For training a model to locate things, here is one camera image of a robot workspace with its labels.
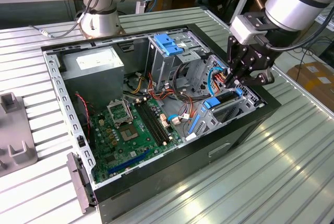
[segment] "blue plastic clip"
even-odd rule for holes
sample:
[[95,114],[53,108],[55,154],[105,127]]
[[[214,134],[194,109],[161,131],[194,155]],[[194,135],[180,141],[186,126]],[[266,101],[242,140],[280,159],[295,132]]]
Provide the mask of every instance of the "blue plastic clip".
[[243,91],[239,87],[237,87],[235,93],[240,97],[243,94]]
[[157,34],[154,36],[155,41],[165,51],[168,56],[183,53],[183,49],[179,48],[173,39],[171,39],[166,33]]
[[211,97],[204,102],[204,105],[207,109],[213,108],[216,105],[219,105],[220,101],[216,97]]

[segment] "yellow cable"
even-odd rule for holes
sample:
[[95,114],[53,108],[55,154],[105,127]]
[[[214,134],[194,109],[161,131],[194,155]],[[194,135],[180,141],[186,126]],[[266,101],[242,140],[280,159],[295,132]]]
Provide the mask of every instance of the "yellow cable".
[[137,87],[137,89],[136,89],[135,91],[132,91],[132,92],[131,92],[133,95],[134,95],[135,93],[139,92],[140,87],[141,87],[141,82],[142,82],[143,80],[144,80],[143,77],[140,77],[140,78],[139,78],[139,83],[138,83],[138,87]]

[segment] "aluminum table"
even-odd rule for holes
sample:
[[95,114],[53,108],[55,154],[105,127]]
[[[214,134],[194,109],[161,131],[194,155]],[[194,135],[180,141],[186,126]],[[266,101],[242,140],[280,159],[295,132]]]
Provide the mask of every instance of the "aluminum table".
[[[200,8],[121,16],[125,31],[196,23],[226,50],[229,31]],[[61,34],[71,22],[45,25]],[[0,178],[0,223],[100,223],[82,215],[66,155],[73,151],[40,47],[28,27],[0,31],[0,91],[23,96],[39,161]],[[334,217],[333,113],[275,68],[266,89],[282,107],[241,146],[114,223],[330,223]]]

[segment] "ram slot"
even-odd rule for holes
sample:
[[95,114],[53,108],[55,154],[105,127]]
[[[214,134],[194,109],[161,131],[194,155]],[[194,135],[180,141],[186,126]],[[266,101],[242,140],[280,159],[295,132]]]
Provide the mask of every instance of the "ram slot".
[[168,142],[168,135],[152,113],[151,109],[146,104],[135,105],[135,108],[157,145],[162,146],[164,142]]

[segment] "blue cable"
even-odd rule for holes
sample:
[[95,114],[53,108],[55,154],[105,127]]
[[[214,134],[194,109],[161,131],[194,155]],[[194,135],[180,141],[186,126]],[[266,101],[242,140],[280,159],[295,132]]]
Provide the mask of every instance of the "blue cable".
[[219,71],[223,71],[223,69],[221,69],[220,67],[213,67],[210,71],[209,71],[209,74],[208,74],[208,89],[209,89],[209,92],[214,95],[214,92],[212,91],[212,88],[211,88],[211,73],[213,70],[219,70]]
[[175,118],[175,117],[178,117],[178,115],[177,114],[172,114],[171,116],[169,116],[167,118],[167,120],[170,121],[172,118]]
[[155,7],[157,0],[154,0],[153,6],[148,10],[148,13],[152,11],[152,9]]

